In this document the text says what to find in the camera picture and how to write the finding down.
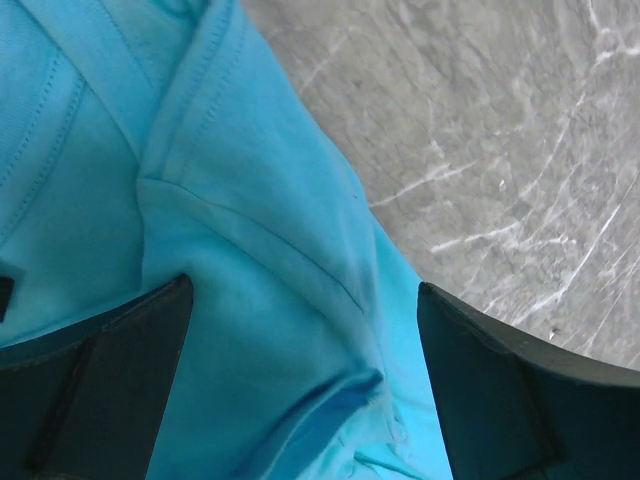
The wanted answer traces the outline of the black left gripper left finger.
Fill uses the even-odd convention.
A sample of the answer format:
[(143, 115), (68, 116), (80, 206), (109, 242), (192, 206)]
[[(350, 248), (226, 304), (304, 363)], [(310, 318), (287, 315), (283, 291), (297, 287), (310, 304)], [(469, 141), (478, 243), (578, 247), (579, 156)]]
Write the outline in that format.
[(192, 306), (192, 282), (181, 275), (2, 348), (2, 478), (145, 478)]

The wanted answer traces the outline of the light blue cotton t-shirt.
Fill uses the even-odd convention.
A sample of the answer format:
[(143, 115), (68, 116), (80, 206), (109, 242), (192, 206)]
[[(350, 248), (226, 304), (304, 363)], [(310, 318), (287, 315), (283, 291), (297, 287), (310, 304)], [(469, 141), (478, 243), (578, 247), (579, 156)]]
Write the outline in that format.
[(1, 342), (178, 275), (151, 479), (447, 479), (419, 277), (236, 1), (1, 5)]

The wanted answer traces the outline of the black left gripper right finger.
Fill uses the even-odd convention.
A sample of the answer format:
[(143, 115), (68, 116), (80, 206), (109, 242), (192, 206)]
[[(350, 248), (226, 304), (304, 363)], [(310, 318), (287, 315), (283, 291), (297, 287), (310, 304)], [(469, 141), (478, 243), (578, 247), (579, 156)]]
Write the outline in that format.
[(441, 288), (417, 322), (456, 479), (636, 479), (639, 374), (572, 353)]

